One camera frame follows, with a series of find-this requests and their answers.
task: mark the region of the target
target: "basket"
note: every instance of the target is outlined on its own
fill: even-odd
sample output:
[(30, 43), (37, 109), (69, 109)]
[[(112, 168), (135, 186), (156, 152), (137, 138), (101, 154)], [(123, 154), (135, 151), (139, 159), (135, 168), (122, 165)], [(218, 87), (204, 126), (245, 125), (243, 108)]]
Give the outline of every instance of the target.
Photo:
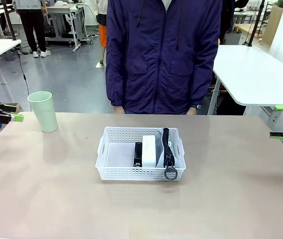
[[(106, 127), (98, 146), (96, 168), (102, 180), (168, 181), (165, 168), (133, 167), (136, 142), (143, 135), (155, 135), (159, 128)], [(180, 181), (186, 169), (185, 151), (177, 128), (169, 129), (169, 140), (174, 148), (179, 168), (174, 181)]]

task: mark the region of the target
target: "black ring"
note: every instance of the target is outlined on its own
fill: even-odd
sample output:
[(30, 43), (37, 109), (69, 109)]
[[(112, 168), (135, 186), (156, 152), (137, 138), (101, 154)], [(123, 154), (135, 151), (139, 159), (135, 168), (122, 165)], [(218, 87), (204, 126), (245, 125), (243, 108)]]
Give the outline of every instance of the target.
[(168, 167), (165, 169), (165, 177), (166, 177), (166, 179), (168, 179), (169, 181), (173, 181), (173, 180), (175, 180), (177, 177), (178, 177), (178, 171), (174, 168), (174, 167), (171, 167), (173, 170), (174, 170), (174, 172), (176, 173), (175, 174), (175, 176), (174, 176), (174, 178), (169, 178), (168, 176), (167, 176), (167, 169), (168, 169)]

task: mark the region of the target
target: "person's hand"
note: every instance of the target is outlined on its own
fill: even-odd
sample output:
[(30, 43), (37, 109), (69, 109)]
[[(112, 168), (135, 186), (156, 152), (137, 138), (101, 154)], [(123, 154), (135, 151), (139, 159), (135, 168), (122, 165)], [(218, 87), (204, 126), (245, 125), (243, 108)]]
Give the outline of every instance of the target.
[(125, 110), (123, 109), (122, 106), (114, 106), (113, 114), (125, 114)]
[(44, 15), (44, 16), (47, 15), (47, 8), (46, 8), (46, 6), (43, 6), (43, 7), (42, 7), (42, 12), (43, 12), (43, 15)]
[(197, 109), (191, 107), (187, 112), (187, 116), (195, 116), (196, 113), (197, 113)]

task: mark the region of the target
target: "black pole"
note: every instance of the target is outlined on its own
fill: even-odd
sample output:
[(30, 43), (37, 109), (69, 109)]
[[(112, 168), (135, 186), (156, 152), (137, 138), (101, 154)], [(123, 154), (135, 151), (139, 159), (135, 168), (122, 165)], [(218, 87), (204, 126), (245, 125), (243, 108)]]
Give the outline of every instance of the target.
[(3, 5), (4, 13), (5, 13), (5, 16), (6, 16), (8, 28), (10, 29), (10, 33), (11, 33), (12, 39), (13, 39), (13, 41), (15, 41), (16, 38), (15, 38), (15, 34), (14, 34), (14, 31), (13, 31), (13, 27), (12, 27), (12, 23), (11, 23), (10, 17), (8, 15), (8, 10), (7, 10), (7, 6), (6, 6), (6, 0), (1, 0), (1, 3)]
[(255, 25), (254, 25), (254, 28), (253, 28), (253, 31), (252, 31), (252, 35), (251, 35), (249, 44), (247, 46), (252, 46), (252, 42), (253, 42), (253, 39), (254, 39), (254, 36), (255, 36), (255, 33), (256, 33), (256, 30), (257, 30), (257, 26), (259, 25), (259, 22), (260, 22), (260, 19), (261, 19), (261, 15), (262, 15), (264, 5), (265, 5), (265, 0), (262, 0), (262, 3), (260, 5), (260, 11), (259, 11), (259, 14), (257, 15), (256, 22), (255, 22)]

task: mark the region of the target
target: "green cup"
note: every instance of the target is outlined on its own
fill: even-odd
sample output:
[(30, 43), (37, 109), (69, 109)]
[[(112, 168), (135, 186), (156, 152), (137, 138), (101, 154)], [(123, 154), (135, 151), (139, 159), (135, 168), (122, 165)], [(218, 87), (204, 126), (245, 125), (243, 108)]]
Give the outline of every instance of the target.
[(57, 126), (52, 93), (48, 91), (34, 92), (27, 97), (38, 122), (44, 132), (53, 132)]

